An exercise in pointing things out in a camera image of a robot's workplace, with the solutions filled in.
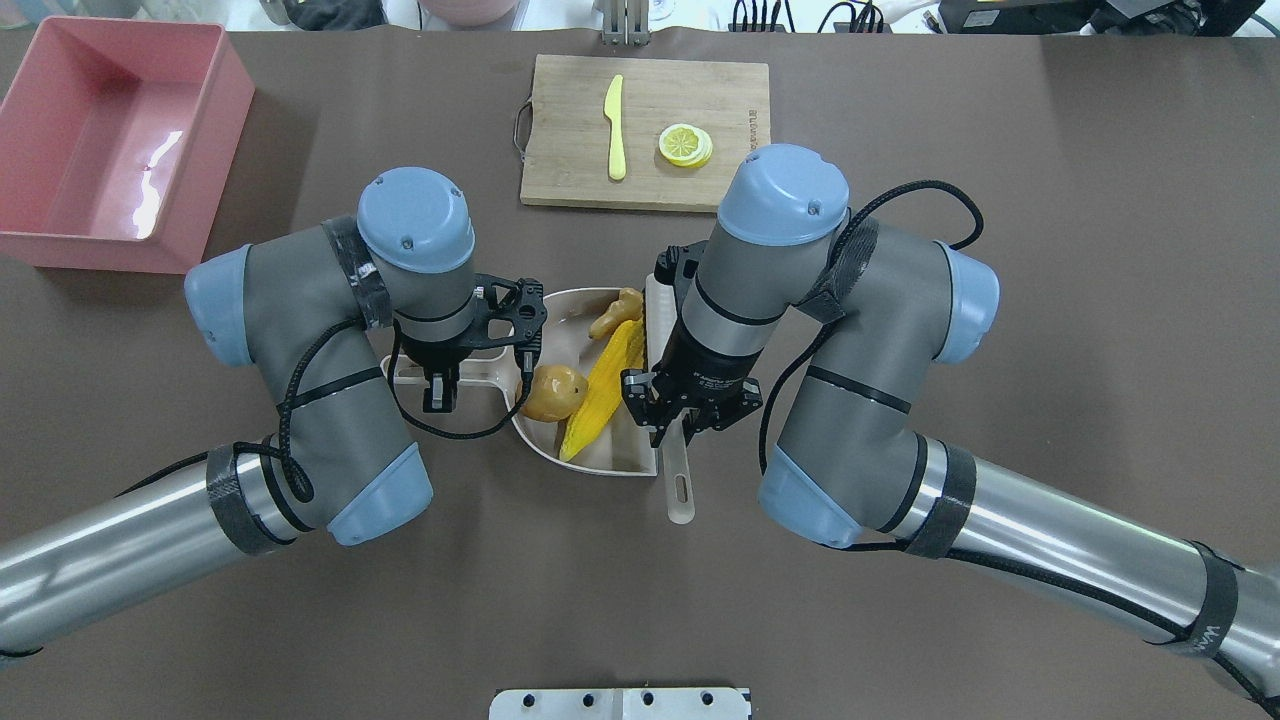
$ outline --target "metal plate with holes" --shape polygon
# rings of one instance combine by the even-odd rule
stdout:
[[[502,691],[489,720],[750,720],[746,688]]]

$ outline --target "cable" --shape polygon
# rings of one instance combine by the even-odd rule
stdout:
[[[1280,37],[1280,28],[1277,28],[1276,26],[1271,24],[1271,20],[1268,20],[1268,19],[1266,19],[1262,15],[1258,15],[1258,14],[1249,15],[1249,19],[1252,19],[1253,22],[1258,23],[1260,26],[1267,28],[1268,31],[1271,31],[1271,35],[1274,35],[1276,37]]]
[[[867,8],[858,14],[858,31],[865,33],[881,33],[884,32],[884,12],[879,9],[878,5],[867,0]]]
[[[392,400],[396,401],[396,407],[399,410],[401,418],[403,418],[406,423],[413,425],[415,428],[431,433],[433,436],[436,437],[443,437],[445,439],[479,439],[483,437],[489,437],[500,430],[503,425],[509,423],[511,419],[516,416],[516,413],[520,413],[520,409],[524,407],[525,402],[529,400],[530,389],[534,386],[534,373],[532,370],[525,370],[525,364],[521,364],[520,397],[516,398],[516,404],[511,406],[511,410],[508,410],[507,414],[503,415],[502,419],[498,420],[498,423],[495,423],[493,427],[474,433],[451,433],[449,430],[442,430],[440,428],[428,425],[426,423],[410,415],[408,410],[404,410],[404,406],[401,405],[399,397],[396,396],[396,363],[399,359],[401,342],[403,340],[403,336],[401,333],[401,327],[398,320],[394,323],[394,328],[396,328],[394,331],[396,336],[392,340],[392,357],[390,361],[387,364],[387,387],[390,388],[392,391]],[[532,368],[532,365],[538,363],[538,355],[539,355],[538,351],[520,350],[517,352],[532,357],[532,363],[527,364],[530,368]]]
[[[840,236],[836,238],[836,242],[831,245],[831,252],[827,255],[827,261],[835,263],[836,259],[840,258],[840,254],[845,250],[845,246],[849,245],[849,242],[852,240],[854,232],[858,231],[859,225],[861,225],[867,220],[867,218],[872,215],[872,213],[874,213],[882,205],[884,205],[890,200],[893,200],[895,197],[901,197],[909,192],[916,192],[920,190],[941,190],[942,192],[946,192],[947,195],[951,195],[952,197],[959,200],[960,204],[964,205],[966,210],[969,210],[969,214],[973,215],[973,232],[970,232],[969,236],[965,237],[964,240],[950,245],[948,247],[951,247],[951,250],[964,250],[965,247],[973,245],[982,236],[982,231],[986,227],[982,219],[982,210],[978,209],[978,204],[974,202],[973,199],[969,197],[968,193],[965,193],[965,191],[960,190],[959,187],[948,182],[936,181],[936,179],[923,179],[900,184],[887,192],[882,192],[878,197],[876,197],[867,205],[863,205],[863,209],[855,213],[849,219],[849,222],[845,223],[845,229],[840,232]],[[813,342],[809,343],[809,347],[806,347],[804,352],[800,354],[799,357],[792,360],[791,364],[787,365],[785,370],[782,370],[782,374],[780,374],[778,379],[773,383],[773,388],[769,391],[769,398],[764,402],[764,413],[760,415],[760,433],[759,433],[756,452],[760,460],[762,475],[769,466],[767,457],[769,419],[773,416],[773,405],[777,402],[778,395],[782,392],[782,387],[786,384],[788,379],[791,379],[791,375],[794,375],[796,370],[800,369],[801,365],[808,363],[810,357],[818,354],[822,346],[827,342],[828,338],[831,338],[832,333],[835,332],[836,332],[836,323],[824,324],[822,329],[818,331],[818,336],[814,337]]]
[[[836,12],[837,8],[849,8],[849,24],[852,27],[854,22],[858,19],[858,8],[852,3],[836,3],[827,9],[827,14],[822,17],[822,22],[818,23],[818,32],[822,32],[827,27],[827,20],[831,19],[831,14]]]
[[[156,480],[164,479],[165,477],[172,475],[172,474],[177,473],[178,470],[182,470],[183,468],[191,468],[196,462],[204,462],[205,460],[209,460],[209,451],[207,450],[205,452],[197,452],[196,455],[192,455],[191,457],[186,457],[183,460],[179,460],[179,461],[174,462],[173,465],[169,465],[168,468],[164,468],[163,470],[156,470],[155,473],[151,473],[146,478],[142,478],[137,483],[133,483],[132,486],[129,486],[129,487],[124,488],[123,491],[115,493],[115,497],[120,497],[122,495],[129,495],[131,492],[133,492],[133,491],[136,491],[138,488],[145,488],[145,487],[150,486],[151,483],[154,483]]]
[[[293,455],[289,451],[289,424],[293,418],[293,400],[297,397],[298,384],[302,380],[302,374],[306,372],[307,365],[311,364],[311,360],[317,352],[320,352],[320,348],[323,348],[325,343],[333,340],[333,337],[339,332],[360,325],[361,320],[352,318],[326,329],[319,338],[316,338],[311,347],[302,354],[298,364],[293,366],[293,375],[289,378],[289,384],[284,391],[284,400],[282,401],[283,410],[280,410],[279,428],[280,447],[271,447],[269,445],[256,442],[236,442],[232,445],[232,451],[237,454],[256,452],[257,455],[279,460],[280,466],[284,469],[285,483],[289,486],[289,491],[293,493],[293,497],[296,497],[300,502],[311,502],[315,497],[315,488],[311,486],[311,478],[307,477],[306,471],[301,465],[298,465],[298,461],[293,459]],[[209,460],[209,451],[197,452],[191,457],[184,457],[164,469],[151,473],[146,478],[142,478],[137,483],[119,492],[115,497],[147,487],[172,475],[173,473],[177,473],[178,470],[182,470],[183,468],[189,468],[197,462],[204,462],[205,460]]]
[[[809,347],[804,348],[804,352],[801,352],[799,357],[792,360],[791,364],[787,365],[785,370],[782,370],[782,374],[778,375],[777,380],[774,380],[773,388],[769,389],[769,398],[764,402],[764,413],[760,415],[760,442],[756,446],[760,456],[762,475],[769,468],[769,460],[767,457],[769,418],[773,416],[773,405],[778,400],[778,393],[782,392],[782,387],[787,384],[787,380],[791,378],[791,375],[794,375],[795,372],[799,370],[801,365],[808,363],[809,359],[813,357],[819,348],[822,348],[823,343],[827,342],[827,338],[829,338],[833,332],[836,332],[835,323],[828,323],[823,325],[822,329],[818,331],[818,334],[813,338],[813,342],[809,343]]]
[[[876,552],[876,551],[902,551],[910,544],[908,541],[896,539],[890,542],[869,542],[858,543],[850,547],[837,547],[832,550],[840,550],[842,552]],[[1089,600],[1096,600],[1103,605],[1110,605],[1116,610],[1126,612],[1160,630],[1164,630],[1174,637],[1175,642],[1185,641],[1190,633],[1189,628],[1184,628],[1178,623],[1160,615],[1158,612],[1144,607],[1126,597],[1121,597],[1114,592],[1105,591],[1096,585],[1091,585],[1083,580],[1071,578],[1070,575],[1064,575],[1053,570],[1041,568],[1038,565],[1032,565],[1030,562],[1023,562],[1020,560],[1012,560],[1009,557],[1001,557],[998,555],[991,555],[987,552],[977,552],[972,550],[959,550],[951,548],[947,555],[947,560],[957,560],[960,562],[969,562],[972,565],[980,565],[983,568],[989,568],[992,570],[1000,570],[1002,573],[1009,573],[1010,575],[1018,575],[1019,578],[1027,578],[1029,580],[1036,580],[1052,585],[1059,589],[1064,589]],[[1249,696],[1254,703],[1257,703],[1270,717],[1280,720],[1280,703],[1274,698],[1267,698],[1262,689],[1251,680],[1234,662],[1221,652],[1213,656],[1213,662],[1216,662],[1233,680],[1240,684],[1245,694]]]
[[[289,452],[289,424],[293,421],[293,398],[298,395],[298,386],[302,383],[303,373],[307,372],[307,366],[311,365],[311,360],[320,352],[320,348],[342,331],[361,327],[362,324],[364,320],[360,318],[348,318],[320,333],[320,337],[311,343],[311,347],[302,354],[298,364],[293,366],[289,384],[284,389],[284,400],[280,401],[283,409],[280,410],[280,429],[278,433],[280,452],[284,454],[280,465],[284,468],[284,484],[289,486],[289,492],[293,493],[293,497],[298,502],[311,502],[316,493],[311,486],[311,478],[307,477],[306,470],[302,469],[302,465],[298,465],[298,461]]]

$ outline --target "lemon slice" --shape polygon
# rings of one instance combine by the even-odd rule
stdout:
[[[676,123],[658,136],[658,151],[677,168],[700,168],[712,158],[712,136],[701,128]]]

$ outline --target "black tape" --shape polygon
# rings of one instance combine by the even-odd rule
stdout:
[[[1196,615],[1184,641],[1148,643],[1164,647],[1175,655],[1196,655],[1212,659],[1222,647],[1222,638],[1231,630],[1240,588],[1235,578],[1235,565],[1219,557],[1213,548],[1202,542],[1187,541],[1204,562],[1204,601]]]
[[[227,539],[244,555],[265,555],[276,546],[293,541],[282,541],[271,536],[262,520],[253,515],[244,501],[244,491],[236,471],[236,451],[229,445],[209,451],[205,469],[205,492],[209,495],[209,507],[218,519]]]
[[[347,275],[347,284],[356,296],[356,305],[365,318],[365,327],[369,329],[392,327],[392,296],[387,292],[378,265],[369,255],[365,238],[360,237],[356,219],[344,215],[325,220],[320,227],[329,236],[333,254],[338,256],[338,264]]]
[[[740,325],[756,325],[756,327],[772,325],[773,323],[778,322],[780,318],[782,318],[782,313],[778,313],[772,318],[745,318],[736,313],[730,313],[728,310],[721,307],[719,302],[712,300],[712,296],[708,295],[705,290],[703,290],[703,281],[698,279],[698,275],[694,275],[694,290],[698,291],[698,295],[703,299],[703,302],[705,302],[708,307],[714,310],[717,315],[724,318],[726,320],[732,320]]]
[[[951,544],[969,519],[973,496],[978,489],[978,468],[973,455],[968,450],[946,443],[942,448],[947,454],[947,474],[942,480],[942,495],[933,501],[924,523],[905,548],[910,555],[932,560],[946,557],[951,551]]]
[[[24,652],[9,652],[6,650],[0,650],[0,667],[3,667],[5,662],[17,662],[19,660],[26,660],[42,650],[45,648],[37,647],[36,650],[28,650]]]
[[[844,318],[845,309],[841,305],[867,272],[872,254],[876,252],[877,238],[879,238],[879,223],[867,218],[854,229],[840,255],[828,260],[827,269],[800,299],[796,309],[824,325]]]
[[[890,395],[884,391],[876,389],[872,386],[863,384],[852,378],[846,378],[845,375],[832,373],[826,368],[809,365],[809,370],[805,373],[805,375],[822,380],[827,384],[836,386],[840,389],[849,391],[854,395],[860,395],[867,400],[870,400],[872,402],[878,402],[886,407],[897,410],[904,415],[911,411],[911,404],[902,400],[901,397],[897,397],[896,395]]]
[[[906,519],[906,514],[915,505],[915,496],[920,495],[920,480],[924,479],[924,468],[928,465],[928,460],[929,446],[924,442],[924,437],[920,433],[915,433],[915,470],[911,473],[911,484],[906,488],[906,495],[902,496],[902,502],[897,505],[893,516],[879,528],[876,528],[876,532],[892,533],[893,528],[901,525],[902,520]]]
[[[302,407],[308,402],[315,402],[321,397],[329,397],[330,395],[335,392],[342,392],[348,387],[355,387],[358,386],[360,383],[365,383],[374,379],[381,379],[381,377],[383,377],[381,369],[366,368],[364,370],[360,370],[358,373],[352,373],[344,378],[338,378],[337,380],[325,383],[319,387],[314,387],[303,393],[293,396],[293,402],[289,404],[288,407],[291,407],[292,410],[297,410],[298,407]],[[285,409],[284,402],[280,402],[275,406],[276,413],[284,413],[284,409]]]

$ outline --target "wooden cutting board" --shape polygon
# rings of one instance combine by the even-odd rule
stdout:
[[[627,176],[609,179],[604,94],[622,81]],[[539,55],[534,122],[520,200],[526,205],[714,213],[737,165],[769,143],[769,67],[763,63]],[[712,136],[701,168],[677,168],[658,152],[667,126]]]

